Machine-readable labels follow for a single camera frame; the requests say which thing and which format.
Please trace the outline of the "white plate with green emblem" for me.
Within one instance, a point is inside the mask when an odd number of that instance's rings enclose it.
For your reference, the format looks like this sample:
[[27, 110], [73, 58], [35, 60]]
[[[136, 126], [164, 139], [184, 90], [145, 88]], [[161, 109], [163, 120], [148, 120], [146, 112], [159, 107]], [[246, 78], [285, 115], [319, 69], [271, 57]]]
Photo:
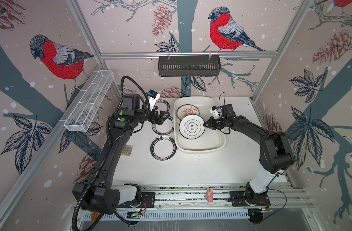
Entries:
[[204, 119], [199, 115], [188, 115], [179, 124], [181, 135], [188, 140], [195, 140], [205, 132]]

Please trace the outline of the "orange sunburst plate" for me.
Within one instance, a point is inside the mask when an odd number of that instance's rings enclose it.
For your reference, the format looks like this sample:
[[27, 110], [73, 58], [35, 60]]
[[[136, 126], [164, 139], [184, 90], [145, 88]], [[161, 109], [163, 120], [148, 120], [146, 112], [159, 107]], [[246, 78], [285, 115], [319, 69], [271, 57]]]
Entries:
[[188, 115], [200, 115], [199, 109], [190, 104], [180, 106], [176, 111], [177, 118], [182, 120], [184, 117]]

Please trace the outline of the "green red rim plate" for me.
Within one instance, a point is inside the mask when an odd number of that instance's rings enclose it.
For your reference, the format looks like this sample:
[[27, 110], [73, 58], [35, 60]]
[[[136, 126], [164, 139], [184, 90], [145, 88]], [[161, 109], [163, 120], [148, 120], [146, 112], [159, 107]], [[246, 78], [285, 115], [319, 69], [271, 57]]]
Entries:
[[176, 154], [177, 145], [173, 137], [166, 135], [159, 136], [152, 141], [150, 152], [154, 159], [166, 161]]

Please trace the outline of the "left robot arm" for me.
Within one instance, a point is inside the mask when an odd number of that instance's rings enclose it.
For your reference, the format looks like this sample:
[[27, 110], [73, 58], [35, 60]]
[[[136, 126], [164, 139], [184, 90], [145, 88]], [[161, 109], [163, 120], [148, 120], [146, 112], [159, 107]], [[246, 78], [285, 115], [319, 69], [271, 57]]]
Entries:
[[79, 209], [103, 214], [113, 214], [119, 205], [141, 201], [141, 188], [137, 184], [124, 184], [112, 188], [113, 175], [125, 145], [138, 124], [148, 121], [161, 125], [170, 116], [169, 112], [152, 109], [149, 101], [140, 105], [138, 94], [126, 94], [117, 112], [106, 125], [107, 141], [92, 172], [83, 183], [76, 183], [73, 194], [77, 199], [75, 211]]

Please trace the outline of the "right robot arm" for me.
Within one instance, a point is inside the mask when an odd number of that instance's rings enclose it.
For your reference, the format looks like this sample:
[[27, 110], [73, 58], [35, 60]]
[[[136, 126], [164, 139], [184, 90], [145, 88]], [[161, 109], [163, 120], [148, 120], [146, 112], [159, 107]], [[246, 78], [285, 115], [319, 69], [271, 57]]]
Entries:
[[247, 183], [245, 201], [250, 205], [259, 203], [267, 196], [268, 187], [273, 179], [294, 164], [294, 155], [288, 136], [283, 132], [264, 129], [244, 116], [236, 115], [231, 104], [213, 106], [212, 116], [203, 124], [211, 130], [240, 132], [260, 145], [260, 168], [255, 177]]

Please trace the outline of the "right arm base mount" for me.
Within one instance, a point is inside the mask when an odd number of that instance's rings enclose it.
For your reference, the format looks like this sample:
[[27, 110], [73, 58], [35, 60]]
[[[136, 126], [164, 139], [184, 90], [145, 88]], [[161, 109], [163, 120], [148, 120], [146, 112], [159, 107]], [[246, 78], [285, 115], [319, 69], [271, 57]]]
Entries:
[[230, 201], [234, 207], [270, 207], [267, 192], [255, 193], [248, 188], [245, 191], [230, 191]]

